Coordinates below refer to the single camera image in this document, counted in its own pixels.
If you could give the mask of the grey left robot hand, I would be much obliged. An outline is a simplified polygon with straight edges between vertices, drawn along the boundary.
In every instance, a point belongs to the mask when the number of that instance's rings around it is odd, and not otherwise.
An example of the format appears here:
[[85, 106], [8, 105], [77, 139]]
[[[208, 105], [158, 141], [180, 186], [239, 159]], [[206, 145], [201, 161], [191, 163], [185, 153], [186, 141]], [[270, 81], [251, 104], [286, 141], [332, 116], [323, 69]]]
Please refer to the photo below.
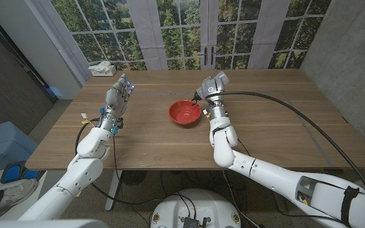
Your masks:
[[114, 132], [114, 127], [122, 128], [122, 115], [127, 109], [127, 103], [134, 90], [126, 74], [122, 74], [118, 81], [106, 92], [105, 106], [98, 127]]

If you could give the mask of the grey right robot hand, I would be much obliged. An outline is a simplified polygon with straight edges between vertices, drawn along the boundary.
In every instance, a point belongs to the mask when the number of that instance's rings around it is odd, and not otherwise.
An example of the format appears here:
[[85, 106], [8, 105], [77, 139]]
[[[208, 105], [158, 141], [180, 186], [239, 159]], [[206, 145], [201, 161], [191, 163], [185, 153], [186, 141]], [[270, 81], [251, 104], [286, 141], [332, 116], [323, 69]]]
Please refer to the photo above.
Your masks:
[[202, 85], [195, 92], [192, 101], [197, 102], [204, 99], [208, 104], [210, 119], [227, 117], [223, 105], [223, 95], [220, 93], [225, 91], [225, 85], [228, 82], [227, 75], [224, 72], [219, 72], [214, 78], [204, 79]]

